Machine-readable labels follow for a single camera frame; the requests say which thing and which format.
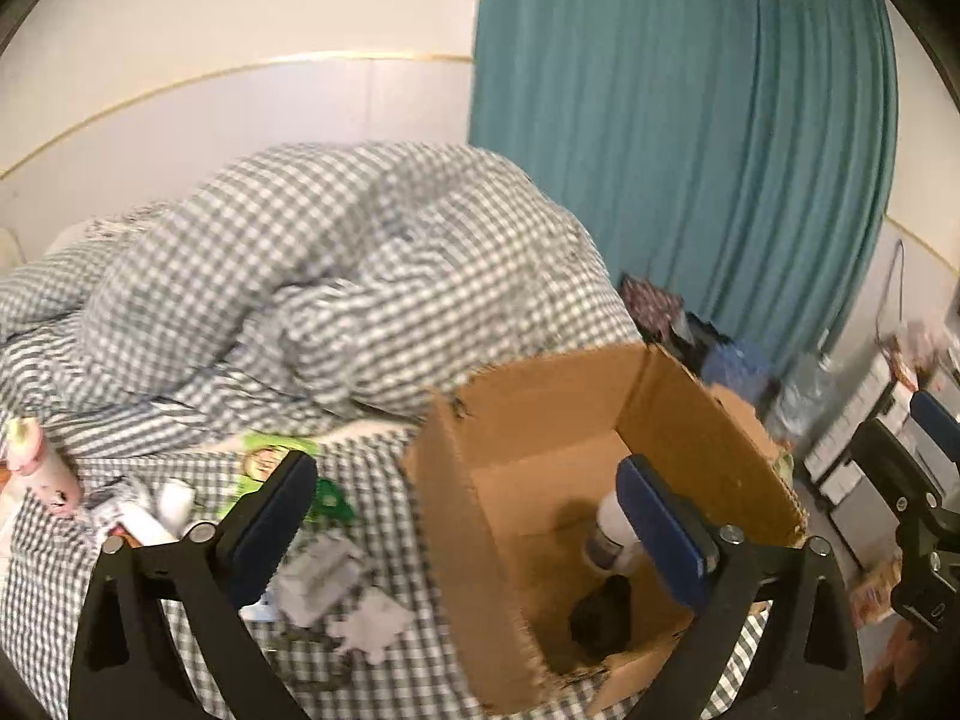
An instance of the white cylinder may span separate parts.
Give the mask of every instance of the white cylinder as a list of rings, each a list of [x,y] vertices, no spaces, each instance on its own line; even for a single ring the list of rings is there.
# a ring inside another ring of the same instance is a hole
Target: white cylinder
[[[168,479],[157,495],[157,519],[174,536],[182,536],[190,512],[193,511],[195,493],[190,485],[179,479]]]
[[[630,576],[643,557],[643,545],[616,500],[616,490],[597,509],[597,527],[584,543],[584,560],[603,576]]]
[[[120,524],[145,547],[172,544],[176,538],[136,503],[120,501]]]

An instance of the checkered bedding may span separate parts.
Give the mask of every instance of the checkered bedding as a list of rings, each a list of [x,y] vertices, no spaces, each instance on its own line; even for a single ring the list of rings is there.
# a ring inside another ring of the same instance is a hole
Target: checkered bedding
[[[479,367],[636,337],[587,233],[508,161],[467,146],[306,143],[242,160],[177,203],[92,225],[0,281],[0,421],[40,418],[88,490],[125,471],[154,485],[176,476],[212,514],[236,456],[171,450],[250,429],[317,434],[363,408],[417,416],[430,388],[453,391]],[[397,469],[407,439],[319,459],[363,514],[352,536],[376,581],[416,626],[350,688],[294,688],[315,716],[480,714]],[[58,720],[94,559],[75,524],[28,496],[0,645]],[[224,715],[181,611],[168,611],[200,699]],[[755,648],[755,622],[744,631],[715,707]],[[270,632],[253,635],[265,643]],[[328,652],[291,647],[278,655],[291,683],[326,676]],[[591,691],[539,715],[582,716]]]

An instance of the green toy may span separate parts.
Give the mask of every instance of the green toy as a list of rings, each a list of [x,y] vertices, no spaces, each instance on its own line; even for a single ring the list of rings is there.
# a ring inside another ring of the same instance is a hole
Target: green toy
[[[237,501],[247,493],[256,493],[270,476],[272,471],[291,449],[298,449],[311,457],[316,457],[318,447],[309,439],[298,439],[290,436],[275,436],[265,433],[249,433],[243,436],[243,446],[247,453],[241,461],[241,473],[237,479],[233,492],[227,501],[218,509],[217,517],[223,519]],[[317,480],[317,489],[314,493],[313,504],[307,512],[306,522],[319,522],[326,525],[331,522],[341,522],[349,525],[356,519],[353,507],[347,503],[347,498],[339,485],[329,479]]]

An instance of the white bottle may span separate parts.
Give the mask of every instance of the white bottle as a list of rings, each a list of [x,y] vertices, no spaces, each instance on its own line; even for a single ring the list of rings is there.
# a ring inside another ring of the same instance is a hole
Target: white bottle
[[[584,543],[584,560],[601,576],[630,576],[637,570],[643,554],[643,545],[613,490],[597,509],[597,527]]]
[[[193,488],[179,479],[168,479],[157,493],[157,520],[174,536],[186,533],[195,495]]]
[[[7,468],[23,479],[55,517],[73,517],[80,506],[80,482],[43,435],[40,423],[26,416],[7,420]]]
[[[172,544],[176,538],[154,516],[131,501],[120,501],[120,524],[145,547]]]

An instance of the electrical cable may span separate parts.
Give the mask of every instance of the electrical cable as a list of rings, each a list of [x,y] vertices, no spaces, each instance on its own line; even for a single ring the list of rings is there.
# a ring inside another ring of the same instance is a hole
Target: electrical cable
[[[874,337],[877,341],[877,346],[882,346],[882,340],[880,339],[880,318],[883,316],[883,312],[886,310],[887,301],[890,299],[890,282],[894,277],[894,268],[896,267],[896,255],[899,255],[901,260],[901,282],[899,282],[899,319],[898,325],[904,323],[904,263],[906,260],[906,254],[904,252],[904,239],[899,238],[896,240],[896,245],[894,245],[894,256],[890,260],[890,269],[887,271],[887,277],[883,282],[883,296],[880,298],[880,307],[877,308],[877,317],[874,319]]]

